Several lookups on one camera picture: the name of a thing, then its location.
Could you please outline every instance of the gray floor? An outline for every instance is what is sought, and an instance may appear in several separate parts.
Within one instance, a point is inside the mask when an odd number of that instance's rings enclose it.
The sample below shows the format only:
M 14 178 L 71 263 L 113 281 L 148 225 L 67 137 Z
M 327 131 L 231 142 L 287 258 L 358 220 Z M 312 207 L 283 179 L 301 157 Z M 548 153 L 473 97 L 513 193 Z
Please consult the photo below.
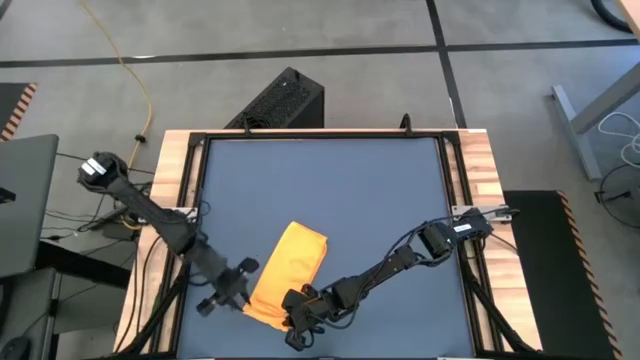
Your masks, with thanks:
M 435 43 L 421 0 L 89 3 L 127 56 Z M 583 0 L 436 3 L 449 44 L 631 38 L 604 25 Z M 112 56 L 76 0 L 13 1 L 0 20 L 0 48 L 0 61 Z M 550 99 L 551 86 L 560 84 L 581 109 L 640 60 L 640 48 L 465 52 L 450 57 L 467 123 L 488 129 L 504 189 L 567 193 L 623 353 L 640 358 L 635 345 L 640 333 L 639 233 L 612 220 L 595 202 L 597 184 L 585 180 Z M 136 166 L 154 170 L 166 129 L 224 126 L 286 66 L 327 88 L 327 127 L 396 127 L 405 112 L 415 126 L 455 127 L 437 53 L 140 64 L 134 69 L 151 93 L 156 116 Z M 109 150 L 127 157 L 146 117 L 137 85 L 118 66 L 0 69 L 0 81 L 38 82 L 17 137 L 56 133 L 60 151 L 68 154 Z M 640 116 L 640 98 L 621 110 Z M 616 121 L 613 126 L 635 131 Z M 604 171 L 619 164 L 616 156 L 624 143 L 595 132 L 589 136 Z M 75 160 L 58 158 L 51 209 L 75 214 L 95 209 L 98 197 L 75 183 L 77 166 Z M 637 177 L 626 172 L 615 182 Z M 48 219 L 47 225 L 69 224 Z M 108 241 L 82 235 L 62 243 L 86 250 Z M 127 244 L 118 245 L 100 256 L 120 263 L 131 251 Z M 83 286 L 68 281 L 63 292 Z M 63 336 L 59 359 L 107 353 L 123 297 L 122 291 L 99 288 L 68 304 L 72 306 L 59 326 L 82 324 L 92 299 L 107 299 L 113 308 L 100 315 L 104 326 Z

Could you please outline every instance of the power cord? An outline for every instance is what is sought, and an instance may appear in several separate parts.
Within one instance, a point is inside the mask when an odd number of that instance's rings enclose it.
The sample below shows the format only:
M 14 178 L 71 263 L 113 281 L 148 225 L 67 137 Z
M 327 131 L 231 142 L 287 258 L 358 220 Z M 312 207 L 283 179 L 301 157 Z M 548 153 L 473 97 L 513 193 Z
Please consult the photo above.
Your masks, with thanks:
M 144 189 L 145 186 L 148 186 L 150 183 L 149 182 L 145 182 L 145 183 L 140 183 L 140 184 L 134 184 L 136 186 L 142 186 Z M 102 203 L 104 201 L 104 196 L 102 195 L 102 198 L 100 199 L 100 202 L 98 203 L 98 207 L 96 208 L 96 211 L 93 215 L 71 215 L 68 213 L 64 213 L 62 211 L 58 211 L 58 210 L 51 210 L 51 209 L 47 209 L 45 210 L 45 215 L 52 217 L 52 218 L 56 218 L 56 219 L 61 219 L 61 220 L 66 220 L 66 221 L 71 221 L 71 222 L 81 222 L 83 223 L 83 225 L 79 226 L 78 228 L 69 228 L 69 227 L 44 227 L 42 228 L 42 230 L 70 230 L 73 231 L 73 233 L 71 234 L 67 234 L 67 235 L 51 235 L 51 236 L 47 236 L 47 237 L 42 237 L 44 239 L 48 239 L 48 240 L 53 240 L 53 241 L 58 241 L 60 239 L 64 239 L 70 236 L 77 236 L 78 233 L 83 233 L 83 232 L 87 232 L 89 231 L 90 227 L 96 223 L 102 222 L 104 221 L 103 217 L 98 217 L 98 214 L 100 213 L 100 209 L 102 208 Z M 142 229 L 142 225 L 140 224 L 130 224 L 125 220 L 124 215 L 121 217 L 121 222 L 122 225 L 124 225 L 125 227 L 129 228 L 130 230 L 140 230 Z
M 136 301 L 138 299 L 138 247 L 136 246 L 136 256 L 133 258 L 133 305 L 131 306 L 131 315 L 129 316 L 129 321 L 127 323 L 127 327 L 124 330 L 124 334 L 120 338 L 120 342 L 118 342 L 118 346 L 116 346 L 116 352 L 120 351 L 120 347 L 122 347 L 122 343 L 124 339 L 127 337 L 129 333 L 129 329 L 131 328 L 131 323 L 133 322 L 133 313 L 136 309 Z
M 91 16 L 91 19 L 93 19 L 93 22 L 100 28 L 100 30 L 102 31 L 102 34 L 104 34 L 104 37 L 107 39 L 107 41 L 111 45 L 111 48 L 113 49 L 113 52 L 115 52 L 116 57 L 118 58 L 118 62 L 120 63 L 120 65 L 123 68 L 125 68 L 131 74 L 131 76 L 133 76 L 133 78 L 136 80 L 136 82 L 140 86 L 140 89 L 142 90 L 142 93 L 144 94 L 145 100 L 147 101 L 147 121 L 145 122 L 144 127 L 142 128 L 142 131 L 140 131 L 140 134 L 135 136 L 136 145 L 133 147 L 133 151 L 131 152 L 131 157 L 129 158 L 129 162 L 127 164 L 129 167 L 132 167 L 133 163 L 134 163 L 134 161 L 136 159 L 136 155 L 138 153 L 138 148 L 140 147 L 140 144 L 147 142 L 147 139 L 145 138 L 145 135 L 146 135 L 147 131 L 149 130 L 149 126 L 151 125 L 151 121 L 152 121 L 152 118 L 153 118 L 153 106 L 151 105 L 151 97 L 149 96 L 149 92 L 147 91 L 147 88 L 142 83 L 142 80 L 140 80 L 138 75 L 136 75 L 136 73 L 133 71 L 133 69 L 131 69 L 131 67 L 129 67 L 129 65 L 124 63 L 124 61 L 122 60 L 122 56 L 120 55 L 120 50 L 118 50 L 118 47 L 116 46 L 115 42 L 113 41 L 113 38 L 111 37 L 111 35 L 107 31 L 107 29 L 104 27 L 102 22 L 93 13 L 91 8 L 89 8 L 89 4 L 87 4 L 87 1 L 86 0 L 80 0 L 80 3 L 82 4 L 82 7 L 87 12 L 87 14 L 89 14 L 89 16 Z
M 513 244 L 511 244 L 510 242 L 508 242 L 507 240 L 501 238 L 500 236 L 496 235 L 496 234 L 491 234 L 491 237 L 493 237 L 494 239 L 500 241 L 501 243 L 503 243 L 504 245 L 506 245 L 509 249 L 511 249 L 516 255 L 518 254 L 518 248 L 516 248 L 515 246 L 513 246 Z
M 142 304 L 144 303 L 144 283 L 145 278 L 147 277 L 147 264 L 149 263 L 149 259 L 151 258 L 151 253 L 156 245 L 160 242 L 160 236 L 158 236 L 151 244 L 151 248 L 149 248 L 149 252 L 147 253 L 146 258 L 144 259 L 144 264 L 142 265 L 142 286 L 140 287 L 140 305 L 138 306 L 138 321 L 136 323 L 136 333 L 140 332 L 140 319 L 142 317 Z
M 615 131 L 603 130 L 602 127 L 604 126 L 604 124 L 614 116 L 621 116 L 621 117 L 631 121 L 638 128 L 638 133 L 636 135 L 628 135 L 628 134 L 619 133 L 619 132 L 615 132 Z M 620 149 L 620 159 L 622 159 L 624 164 L 620 165 L 618 167 L 615 167 L 612 170 L 610 170 L 602 178 L 602 180 L 600 181 L 600 189 L 599 189 L 598 194 L 603 194 L 604 193 L 604 184 L 607 181 L 607 179 L 611 176 L 611 174 L 617 172 L 620 169 L 626 168 L 626 167 L 632 167 L 634 169 L 640 169 L 640 163 L 635 163 L 633 161 L 630 161 L 629 159 L 627 159 L 627 157 L 625 155 L 626 150 L 629 149 L 629 148 L 631 148 L 631 150 L 633 150 L 633 152 L 635 154 L 640 155 L 640 122 L 638 122 L 636 119 L 634 119 L 629 114 L 625 114 L 625 113 L 622 113 L 622 112 L 612 112 L 611 114 L 605 116 L 604 119 L 602 119 L 600 121 L 600 123 L 598 124 L 598 131 L 600 133 L 606 134 L 606 135 L 612 135 L 612 136 L 618 136 L 618 137 L 624 137 L 624 138 L 631 139 L 631 141 L 628 144 L 626 144 L 625 146 L 622 147 L 622 149 Z M 614 215 L 613 212 L 611 212 L 611 209 L 609 209 L 609 207 L 607 206 L 607 204 L 606 204 L 607 201 L 605 199 L 602 199 L 602 201 L 600 201 L 600 203 L 602 204 L 602 207 L 604 207 L 606 212 L 609 214 L 609 216 L 611 216 L 617 222 L 619 222 L 622 225 L 625 225 L 627 227 L 633 228 L 633 229 L 640 229 L 640 225 L 630 224 L 630 223 L 622 220 L 618 216 Z

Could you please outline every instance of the black computer tower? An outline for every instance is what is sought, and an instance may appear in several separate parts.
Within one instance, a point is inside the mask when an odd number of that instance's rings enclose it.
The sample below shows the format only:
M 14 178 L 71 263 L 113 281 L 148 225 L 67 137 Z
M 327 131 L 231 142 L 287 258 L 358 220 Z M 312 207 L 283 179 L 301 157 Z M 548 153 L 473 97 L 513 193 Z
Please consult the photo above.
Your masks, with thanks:
M 323 128 L 324 87 L 286 68 L 225 129 Z

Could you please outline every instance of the orange towel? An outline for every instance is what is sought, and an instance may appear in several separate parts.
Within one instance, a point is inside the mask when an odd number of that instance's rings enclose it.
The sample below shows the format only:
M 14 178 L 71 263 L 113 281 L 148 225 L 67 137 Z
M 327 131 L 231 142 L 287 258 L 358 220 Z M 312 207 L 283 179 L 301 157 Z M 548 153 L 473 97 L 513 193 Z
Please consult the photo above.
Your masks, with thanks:
M 252 318 L 287 331 L 282 300 L 289 289 L 300 291 L 311 284 L 327 253 L 327 237 L 297 222 L 289 224 L 264 267 L 243 312 Z

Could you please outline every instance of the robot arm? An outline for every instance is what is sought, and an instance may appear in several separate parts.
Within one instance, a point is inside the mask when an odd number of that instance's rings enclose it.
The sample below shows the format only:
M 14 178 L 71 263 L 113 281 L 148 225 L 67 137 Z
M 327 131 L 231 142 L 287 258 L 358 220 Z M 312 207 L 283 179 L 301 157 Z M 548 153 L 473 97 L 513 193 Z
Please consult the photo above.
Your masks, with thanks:
M 297 351 L 310 347 L 304 334 L 322 334 L 321 325 L 344 329 L 346 325 L 334 323 L 351 315 L 369 291 L 398 273 L 416 265 L 434 267 L 447 260 L 455 247 L 471 239 L 486 238 L 493 228 L 477 209 L 465 212 L 452 226 L 442 222 L 427 222 L 411 233 L 418 235 L 431 255 L 431 259 L 413 251 L 408 240 L 393 253 L 357 276 L 342 278 L 321 290 L 305 285 L 301 292 L 291 289 L 285 295 L 282 307 L 287 312 L 284 325 L 289 327 L 285 343 Z
M 206 316 L 216 305 L 229 305 L 242 310 L 236 295 L 249 302 L 245 273 L 258 269 L 258 262 L 244 259 L 236 268 L 229 268 L 227 259 L 207 244 L 207 236 L 185 214 L 163 209 L 142 195 L 127 178 L 127 166 L 118 156 L 108 152 L 95 153 L 78 169 L 78 182 L 87 190 L 109 195 L 129 207 L 137 216 L 147 220 L 158 232 L 169 251 L 183 260 L 194 263 L 211 283 L 215 293 L 198 305 Z

